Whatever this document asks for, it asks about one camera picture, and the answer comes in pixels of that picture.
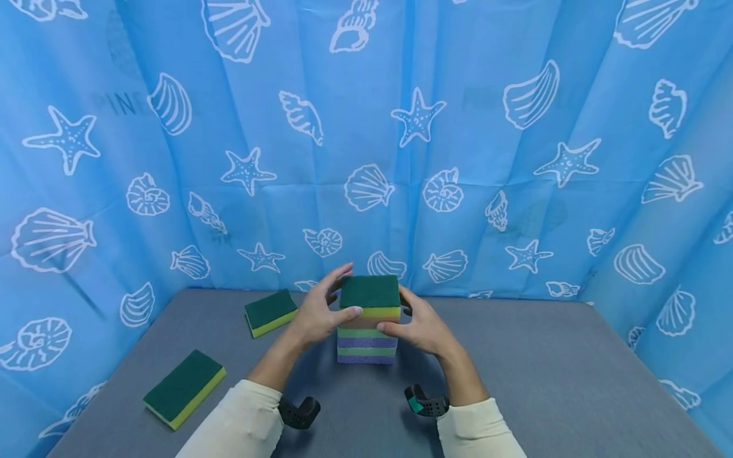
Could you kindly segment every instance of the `green scouring pad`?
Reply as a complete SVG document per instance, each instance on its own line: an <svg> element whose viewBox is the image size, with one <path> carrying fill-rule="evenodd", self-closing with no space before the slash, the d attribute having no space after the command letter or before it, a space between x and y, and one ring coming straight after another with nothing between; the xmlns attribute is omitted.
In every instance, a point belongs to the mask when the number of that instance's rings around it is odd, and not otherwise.
<svg viewBox="0 0 733 458"><path fill-rule="evenodd" d="M400 307L397 276L344 277L339 307L360 306L365 309Z"/></svg>
<svg viewBox="0 0 733 458"><path fill-rule="evenodd" d="M262 334L286 325L295 316L298 307L292 301L287 289L282 289L266 298L255 300L244 306L247 322L256 339Z"/></svg>
<svg viewBox="0 0 733 458"><path fill-rule="evenodd" d="M158 383L143 402L174 431L226 375L224 367L198 350Z"/></svg>

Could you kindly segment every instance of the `table surface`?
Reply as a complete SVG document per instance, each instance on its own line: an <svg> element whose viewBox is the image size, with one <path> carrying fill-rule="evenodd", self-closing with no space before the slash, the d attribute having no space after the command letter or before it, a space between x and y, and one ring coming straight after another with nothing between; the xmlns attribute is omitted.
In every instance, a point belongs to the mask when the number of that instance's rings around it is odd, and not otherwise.
<svg viewBox="0 0 733 458"><path fill-rule="evenodd" d="M244 305L268 294L178 294L49 457L174 457L281 332L249 333ZM300 303L303 295L292 295ZM591 306L429 301L473 356L528 457L722 456ZM194 349L227 376L173 432L142 398ZM428 396L445 392L435 359L405 342L393 366L339 365L332 336L301 357L285 391L296 404L315 397L322 410L308 431L286 428L273 456L442 457L435 420L412 414L405 401L413 383Z"/></svg>

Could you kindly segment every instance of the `right hand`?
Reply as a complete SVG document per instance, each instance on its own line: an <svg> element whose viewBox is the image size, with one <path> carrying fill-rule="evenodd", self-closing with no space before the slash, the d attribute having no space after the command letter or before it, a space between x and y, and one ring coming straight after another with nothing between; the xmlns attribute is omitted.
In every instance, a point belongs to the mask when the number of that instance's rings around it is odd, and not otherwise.
<svg viewBox="0 0 733 458"><path fill-rule="evenodd" d="M402 285L399 286L399 295L402 297L402 304L409 308L411 313L408 314L412 315L412 321L406 325L381 322L377 325L378 331L404 339L420 350L436 356L444 355L459 345L446 323L426 300L417 297Z"/></svg>

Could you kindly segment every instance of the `blue fabric backdrop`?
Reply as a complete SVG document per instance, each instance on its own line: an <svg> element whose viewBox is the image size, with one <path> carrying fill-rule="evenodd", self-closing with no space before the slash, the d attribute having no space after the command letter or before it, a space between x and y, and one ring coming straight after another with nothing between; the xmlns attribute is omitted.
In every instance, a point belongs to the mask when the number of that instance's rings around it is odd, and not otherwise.
<svg viewBox="0 0 733 458"><path fill-rule="evenodd" d="M53 447L182 288L351 260L594 304L733 456L730 1L9 0L0 24L3 457Z"/></svg>

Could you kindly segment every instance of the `stacked sponges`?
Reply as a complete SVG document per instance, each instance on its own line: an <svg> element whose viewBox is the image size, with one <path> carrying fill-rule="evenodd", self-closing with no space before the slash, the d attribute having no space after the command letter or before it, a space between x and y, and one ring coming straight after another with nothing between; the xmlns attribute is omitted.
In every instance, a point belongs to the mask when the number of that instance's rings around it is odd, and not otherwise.
<svg viewBox="0 0 733 458"><path fill-rule="evenodd" d="M364 313L337 331L336 360L346 364L393 364L397 339L377 330L380 322L399 323L399 284L396 276L346 277L339 307L360 306Z"/></svg>

